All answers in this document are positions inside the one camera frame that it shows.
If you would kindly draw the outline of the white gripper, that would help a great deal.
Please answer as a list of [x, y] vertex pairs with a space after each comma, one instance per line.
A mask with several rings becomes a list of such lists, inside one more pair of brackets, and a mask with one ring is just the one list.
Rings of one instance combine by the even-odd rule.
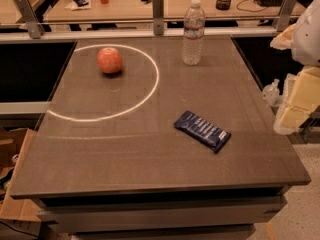
[[288, 74], [284, 82], [273, 130], [290, 135], [320, 106], [320, 68], [313, 67], [320, 66], [320, 0], [313, 0], [296, 24], [274, 37], [270, 46], [278, 50], [291, 48], [295, 61], [309, 65], [297, 75]]

